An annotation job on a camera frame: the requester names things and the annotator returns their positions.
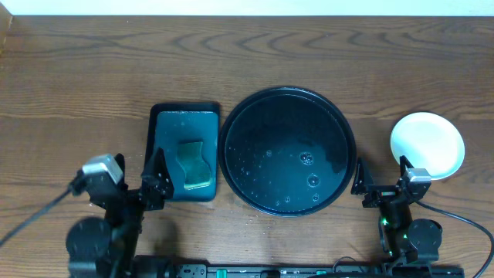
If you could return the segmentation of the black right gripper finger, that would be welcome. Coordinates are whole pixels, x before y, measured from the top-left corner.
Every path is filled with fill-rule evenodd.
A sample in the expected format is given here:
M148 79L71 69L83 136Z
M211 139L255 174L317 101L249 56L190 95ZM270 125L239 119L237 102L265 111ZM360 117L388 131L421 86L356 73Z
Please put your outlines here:
M374 188L374 180L370 173L367 162L363 158L357 159L354 182L350 193L352 195L364 195Z
M400 179L403 181L410 181L410 170L414 167L405 155L399 157L399 165L401 173Z

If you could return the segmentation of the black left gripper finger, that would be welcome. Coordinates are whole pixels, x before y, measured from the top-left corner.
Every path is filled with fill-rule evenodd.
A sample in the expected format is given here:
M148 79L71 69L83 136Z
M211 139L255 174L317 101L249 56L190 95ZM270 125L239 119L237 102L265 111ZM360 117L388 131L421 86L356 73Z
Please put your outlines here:
M125 158L121 153L118 153L113 157L114 162L112 163L112 177L116 185L124 183L125 175Z
M157 190L160 193L173 193L174 186L167 169L166 159L162 148L158 148L144 166L141 174L142 188Z

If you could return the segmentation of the mint plate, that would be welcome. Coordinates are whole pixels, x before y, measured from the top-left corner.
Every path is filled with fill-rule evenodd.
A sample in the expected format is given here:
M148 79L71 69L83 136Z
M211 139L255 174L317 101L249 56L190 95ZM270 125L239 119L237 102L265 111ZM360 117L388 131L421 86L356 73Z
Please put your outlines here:
M433 180L457 172L465 158L465 143L458 129L444 117L416 112L401 118L390 136L396 161L405 156L415 168L424 168Z

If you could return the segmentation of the green yellow sponge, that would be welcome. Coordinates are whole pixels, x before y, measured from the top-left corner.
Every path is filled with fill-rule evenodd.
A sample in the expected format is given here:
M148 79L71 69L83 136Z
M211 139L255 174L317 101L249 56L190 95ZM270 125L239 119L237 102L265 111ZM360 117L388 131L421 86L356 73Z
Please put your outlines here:
M178 145L176 160L184 172L185 190L204 188L211 184L211 169L203 158L202 147L202 141Z

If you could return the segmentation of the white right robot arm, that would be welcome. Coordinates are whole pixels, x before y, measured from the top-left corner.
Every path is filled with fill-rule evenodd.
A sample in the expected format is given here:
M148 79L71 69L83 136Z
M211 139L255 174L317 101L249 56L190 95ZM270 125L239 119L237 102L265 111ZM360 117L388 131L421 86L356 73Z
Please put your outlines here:
M395 185L376 185L362 158L357 159L350 193L362 195L362 206L380 212L378 229L383 250L390 259L381 272L393 277L463 277L458 266L433 266L439 260L442 226L431 219L414 219L410 205L420 201L431 186L424 168L399 158L400 177Z

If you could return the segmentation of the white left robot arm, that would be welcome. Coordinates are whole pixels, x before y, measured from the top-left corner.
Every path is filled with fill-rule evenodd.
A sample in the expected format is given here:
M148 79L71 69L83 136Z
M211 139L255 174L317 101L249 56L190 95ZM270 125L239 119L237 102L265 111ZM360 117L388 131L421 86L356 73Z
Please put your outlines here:
M84 218L68 232L71 277L176 275L169 259L136 253L145 212L162 210L174 194L164 151L157 149L147 160L140 188L130 189L124 173L124 156L105 154L91 158L69 183L73 195L85 192L91 204L105 211L104 217Z

